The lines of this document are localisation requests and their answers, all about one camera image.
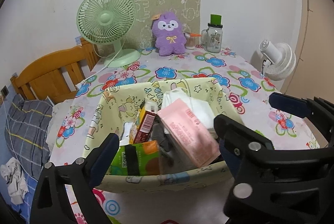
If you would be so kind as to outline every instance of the fan base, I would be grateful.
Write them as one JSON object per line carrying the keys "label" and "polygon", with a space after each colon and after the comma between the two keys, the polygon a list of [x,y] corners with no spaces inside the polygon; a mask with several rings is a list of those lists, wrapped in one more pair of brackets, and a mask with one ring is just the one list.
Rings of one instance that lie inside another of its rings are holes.
{"label": "fan base", "polygon": [[129,65],[140,58],[140,52],[134,49],[124,49],[122,50],[122,56],[120,58],[114,59],[110,63],[112,58],[113,57],[107,57],[104,61],[104,66],[107,66],[108,68],[119,68]]}

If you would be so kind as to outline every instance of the green tissue package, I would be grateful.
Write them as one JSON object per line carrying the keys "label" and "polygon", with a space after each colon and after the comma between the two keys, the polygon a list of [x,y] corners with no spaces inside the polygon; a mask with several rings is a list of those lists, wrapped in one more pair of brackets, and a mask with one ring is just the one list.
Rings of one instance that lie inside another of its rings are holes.
{"label": "green tissue package", "polygon": [[[130,147],[120,146],[107,175],[160,175],[160,152],[157,141],[127,146]],[[127,164],[127,159],[131,160],[130,165]]]}

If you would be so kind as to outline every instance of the electric fan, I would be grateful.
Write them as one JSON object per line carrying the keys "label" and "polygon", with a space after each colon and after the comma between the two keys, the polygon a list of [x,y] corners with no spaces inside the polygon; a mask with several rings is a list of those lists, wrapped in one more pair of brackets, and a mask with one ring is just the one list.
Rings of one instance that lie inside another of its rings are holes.
{"label": "electric fan", "polygon": [[114,52],[105,57],[105,67],[122,67],[139,59],[137,50],[123,50],[121,45],[136,12],[133,0],[84,0],[80,5],[76,20],[83,38],[96,45],[114,45]]}
{"label": "electric fan", "polygon": [[287,78],[296,66],[296,55],[286,43],[274,43],[264,40],[259,49],[268,58],[263,65],[263,73],[273,81]]}

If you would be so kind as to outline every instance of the plush toy foot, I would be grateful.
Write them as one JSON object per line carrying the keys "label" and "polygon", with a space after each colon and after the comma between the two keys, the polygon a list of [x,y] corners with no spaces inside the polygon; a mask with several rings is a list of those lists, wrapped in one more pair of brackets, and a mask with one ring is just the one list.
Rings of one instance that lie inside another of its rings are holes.
{"label": "plush toy foot", "polygon": [[184,54],[186,52],[186,49],[184,46],[179,46],[177,48],[174,48],[173,54]]}
{"label": "plush toy foot", "polygon": [[160,56],[168,56],[172,54],[172,50],[170,48],[160,48],[159,49],[159,55]]}

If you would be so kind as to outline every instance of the white fan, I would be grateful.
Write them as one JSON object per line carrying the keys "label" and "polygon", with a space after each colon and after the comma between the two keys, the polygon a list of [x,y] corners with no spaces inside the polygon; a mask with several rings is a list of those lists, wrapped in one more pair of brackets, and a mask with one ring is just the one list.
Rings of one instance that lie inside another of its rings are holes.
{"label": "white fan", "polygon": [[263,73],[273,81],[287,78],[296,66],[296,55],[287,43],[264,40],[259,49],[268,58],[263,65]]}

